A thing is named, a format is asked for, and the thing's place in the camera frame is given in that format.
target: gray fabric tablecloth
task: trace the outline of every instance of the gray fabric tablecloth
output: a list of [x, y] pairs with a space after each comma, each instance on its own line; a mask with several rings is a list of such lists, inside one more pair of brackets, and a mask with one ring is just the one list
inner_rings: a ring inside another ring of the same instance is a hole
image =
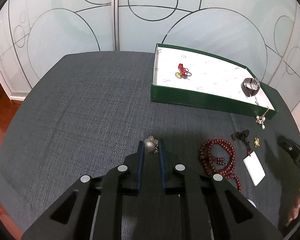
[[[252, 148], [266, 177], [253, 185], [242, 161], [245, 146], [234, 142], [242, 194], [275, 226], [286, 223], [300, 170], [276, 140], [284, 135], [300, 144], [300, 133], [279, 93], [266, 87], [279, 112], [262, 130], [254, 117], [150, 102], [153, 64], [152, 53], [67, 55], [32, 89], [0, 150], [0, 202], [22, 231], [82, 174], [105, 174], [149, 135], [164, 139], [168, 151], [202, 173], [200, 144], [209, 138], [231, 141], [232, 133], [245, 129], [251, 146], [254, 137], [260, 138], [261, 146]], [[220, 147], [213, 152], [227, 157]], [[144, 180], [151, 184], [159, 179], [157, 159], [147, 156], [146, 161]], [[143, 195], [137, 201], [124, 199], [123, 239], [131, 234], [134, 239], [181, 239], [178, 197], [151, 187]]]

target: black metal bracket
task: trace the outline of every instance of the black metal bracket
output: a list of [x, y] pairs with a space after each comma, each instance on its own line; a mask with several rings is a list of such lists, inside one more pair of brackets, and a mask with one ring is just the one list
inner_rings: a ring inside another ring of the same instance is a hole
[[[162, 187], [180, 196], [182, 239], [277, 240], [280, 232], [221, 175], [208, 178], [180, 163], [159, 141]], [[105, 176], [80, 177], [23, 234], [22, 240], [88, 240], [100, 201], [93, 240], [121, 239], [122, 196], [138, 197], [141, 188], [144, 143], [123, 165]]]
[[[291, 139], [285, 138], [284, 136], [280, 136], [277, 142], [278, 145], [290, 155], [295, 165], [300, 168], [300, 145], [298, 145]], [[282, 228], [281, 233], [284, 236], [284, 239], [290, 238], [299, 227], [300, 211], [296, 219]]]

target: wooden floor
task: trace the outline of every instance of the wooden floor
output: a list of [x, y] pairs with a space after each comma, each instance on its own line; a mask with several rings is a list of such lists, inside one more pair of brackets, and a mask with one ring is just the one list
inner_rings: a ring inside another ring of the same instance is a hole
[[[7, 128], [18, 110], [20, 103], [10, 101], [9, 98], [4, 95], [0, 99], [0, 146], [3, 141], [3, 137], [7, 131]], [[21, 230], [15, 225], [9, 215], [6, 213], [2, 205], [0, 204], [0, 220], [5, 225], [7, 230], [12, 236], [19, 240], [22, 236]]]

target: gold turtle charm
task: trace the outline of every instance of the gold turtle charm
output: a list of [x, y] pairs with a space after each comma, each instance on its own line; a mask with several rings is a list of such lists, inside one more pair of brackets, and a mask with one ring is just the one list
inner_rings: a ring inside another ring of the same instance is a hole
[[182, 78], [182, 74], [180, 72], [176, 72], [175, 75], [176, 75], [177, 78]]
[[259, 141], [258, 137], [255, 137], [255, 139], [253, 140], [253, 142], [254, 142], [254, 146], [255, 147], [259, 147], [260, 146], [260, 141]]

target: red prayer beads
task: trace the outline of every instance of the red prayer beads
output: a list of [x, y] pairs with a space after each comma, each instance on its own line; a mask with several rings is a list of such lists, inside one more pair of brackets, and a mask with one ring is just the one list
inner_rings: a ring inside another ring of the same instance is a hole
[[[230, 159], [227, 165], [224, 158], [217, 158], [212, 156], [211, 148], [215, 144], [221, 146], [229, 154]], [[213, 139], [206, 141], [200, 149], [200, 160], [202, 161], [202, 166], [208, 176], [211, 176], [213, 174], [220, 174], [226, 179], [234, 179], [239, 192], [241, 192], [241, 183], [237, 175], [233, 174], [233, 170], [235, 168], [235, 151], [231, 143], [224, 139]], [[220, 170], [217, 170], [213, 165], [214, 161], [219, 165], [226, 166]]]

